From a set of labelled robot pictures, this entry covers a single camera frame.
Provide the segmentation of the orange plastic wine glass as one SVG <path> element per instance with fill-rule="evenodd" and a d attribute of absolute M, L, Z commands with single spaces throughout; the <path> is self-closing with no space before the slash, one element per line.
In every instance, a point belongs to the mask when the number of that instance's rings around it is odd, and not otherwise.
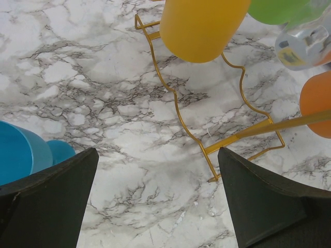
<path fill-rule="evenodd" d="M 311 77 L 300 93 L 299 108 L 302 116 L 330 110 L 330 70 Z M 309 124 L 318 136 L 330 139 L 330 120 Z"/>

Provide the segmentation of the green plastic wine glass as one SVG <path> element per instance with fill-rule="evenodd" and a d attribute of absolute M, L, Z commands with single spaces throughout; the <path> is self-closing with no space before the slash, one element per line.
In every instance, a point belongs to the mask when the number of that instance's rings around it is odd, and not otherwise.
<path fill-rule="evenodd" d="M 252 1 L 248 13 L 255 20 L 268 25 L 281 25 L 285 23 L 301 25 L 316 19 L 320 9 L 328 4 L 329 1 Z"/>

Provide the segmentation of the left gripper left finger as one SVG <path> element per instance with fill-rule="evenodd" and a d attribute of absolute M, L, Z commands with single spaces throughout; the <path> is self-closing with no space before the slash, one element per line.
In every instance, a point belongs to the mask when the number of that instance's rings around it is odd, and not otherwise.
<path fill-rule="evenodd" d="M 1 186 L 1 247 L 76 247 L 99 155 L 72 158 Z"/>

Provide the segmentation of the blue plastic wine glass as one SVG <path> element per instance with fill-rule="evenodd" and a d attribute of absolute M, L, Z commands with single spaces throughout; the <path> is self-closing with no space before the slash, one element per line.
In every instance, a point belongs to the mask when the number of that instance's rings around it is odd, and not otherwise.
<path fill-rule="evenodd" d="M 52 167 L 75 154 L 67 142 L 46 142 L 34 132 L 1 121 L 1 185 Z"/>

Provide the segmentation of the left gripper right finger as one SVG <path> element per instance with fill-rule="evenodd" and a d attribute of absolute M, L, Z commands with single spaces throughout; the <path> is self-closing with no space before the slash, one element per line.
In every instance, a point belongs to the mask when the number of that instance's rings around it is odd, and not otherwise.
<path fill-rule="evenodd" d="M 330 192 L 262 168 L 227 148 L 218 162 L 239 247 L 330 247 Z"/>

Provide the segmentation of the clear wine glass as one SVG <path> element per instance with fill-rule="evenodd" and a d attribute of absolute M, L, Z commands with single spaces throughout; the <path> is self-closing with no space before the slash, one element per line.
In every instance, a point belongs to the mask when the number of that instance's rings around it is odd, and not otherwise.
<path fill-rule="evenodd" d="M 275 41 L 275 52 L 293 71 L 330 63 L 330 7 L 312 21 L 287 25 Z"/>

